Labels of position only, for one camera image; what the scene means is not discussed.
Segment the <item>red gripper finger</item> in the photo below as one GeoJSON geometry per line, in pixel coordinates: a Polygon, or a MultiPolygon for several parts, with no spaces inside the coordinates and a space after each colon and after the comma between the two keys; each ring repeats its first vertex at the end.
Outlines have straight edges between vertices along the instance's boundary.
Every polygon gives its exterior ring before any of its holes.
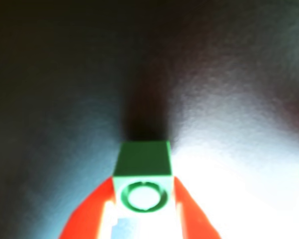
{"type": "Polygon", "coordinates": [[[221,238],[205,213],[177,177],[174,177],[174,195],[184,239],[221,238]]]}
{"type": "Polygon", "coordinates": [[[59,237],[110,239],[114,225],[115,191],[109,177],[73,211],[59,237]]]}

